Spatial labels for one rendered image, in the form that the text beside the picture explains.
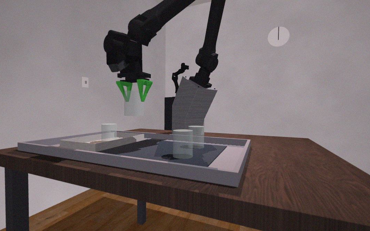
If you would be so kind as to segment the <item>clear glass jar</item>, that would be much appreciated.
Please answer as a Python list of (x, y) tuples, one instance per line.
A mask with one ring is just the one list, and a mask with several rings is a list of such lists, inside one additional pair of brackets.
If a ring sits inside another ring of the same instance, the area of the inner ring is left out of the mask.
[(188, 130), (193, 130), (193, 149), (204, 148), (204, 126), (188, 126)]
[(173, 130), (172, 156), (178, 159), (193, 157), (193, 130)]
[(101, 142), (117, 139), (117, 124), (107, 123), (101, 125)]
[(124, 91), (124, 116), (143, 116), (139, 91)]

